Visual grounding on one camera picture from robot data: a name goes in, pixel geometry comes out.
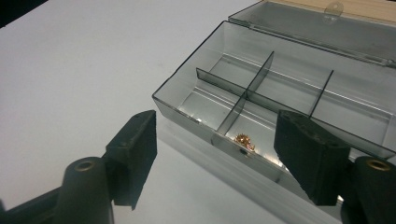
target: wooden surface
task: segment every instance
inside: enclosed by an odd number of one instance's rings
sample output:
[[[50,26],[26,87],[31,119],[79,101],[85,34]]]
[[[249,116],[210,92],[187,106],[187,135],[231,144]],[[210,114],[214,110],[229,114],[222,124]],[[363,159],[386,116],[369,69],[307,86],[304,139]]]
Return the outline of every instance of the wooden surface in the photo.
[[[330,3],[340,2],[344,5],[343,13],[396,22],[396,2],[385,0],[282,0],[279,2],[301,4],[323,9]]]

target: box lid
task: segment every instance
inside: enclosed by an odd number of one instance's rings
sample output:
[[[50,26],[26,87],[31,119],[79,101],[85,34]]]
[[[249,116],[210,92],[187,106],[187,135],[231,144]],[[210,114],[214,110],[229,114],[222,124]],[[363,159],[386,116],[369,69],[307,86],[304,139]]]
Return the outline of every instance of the box lid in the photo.
[[[316,48],[396,68],[396,22],[344,13],[344,4],[326,8],[261,1],[229,21]]]

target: white background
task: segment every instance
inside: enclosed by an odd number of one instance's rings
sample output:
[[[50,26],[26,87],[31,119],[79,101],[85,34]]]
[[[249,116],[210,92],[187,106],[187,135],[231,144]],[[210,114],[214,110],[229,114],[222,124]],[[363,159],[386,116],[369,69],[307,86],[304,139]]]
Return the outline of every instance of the white background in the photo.
[[[151,94],[221,21],[255,2],[51,0],[0,29],[6,209],[59,187],[71,162],[101,157],[132,115],[158,111]],[[172,124],[157,116],[157,159],[136,209],[114,208],[116,223],[285,223],[301,216],[274,216],[192,162],[165,140]]]

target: white table surface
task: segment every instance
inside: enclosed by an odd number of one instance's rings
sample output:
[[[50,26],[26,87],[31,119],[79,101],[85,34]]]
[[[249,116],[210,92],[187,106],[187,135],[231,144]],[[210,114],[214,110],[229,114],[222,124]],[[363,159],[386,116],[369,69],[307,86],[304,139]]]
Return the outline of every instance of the white table surface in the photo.
[[[132,115],[158,111],[151,94],[221,21],[255,2],[50,0],[0,29],[6,209],[59,187],[71,162],[101,157]],[[219,177],[215,162],[203,166],[198,152],[177,150],[172,136],[189,133],[157,117],[157,159],[136,209],[114,207],[116,223],[299,223],[307,212],[317,214],[310,223],[339,223],[274,183],[268,197],[286,197],[302,211],[253,202],[231,175]]]

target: hinged lid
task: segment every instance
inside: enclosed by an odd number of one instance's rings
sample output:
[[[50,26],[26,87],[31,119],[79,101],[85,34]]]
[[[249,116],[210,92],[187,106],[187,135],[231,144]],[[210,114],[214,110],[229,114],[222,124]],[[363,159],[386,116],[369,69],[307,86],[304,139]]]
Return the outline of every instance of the hinged lid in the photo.
[[[366,62],[396,67],[396,22],[347,14],[346,10],[341,2],[319,8],[262,1],[233,14],[229,21]]]

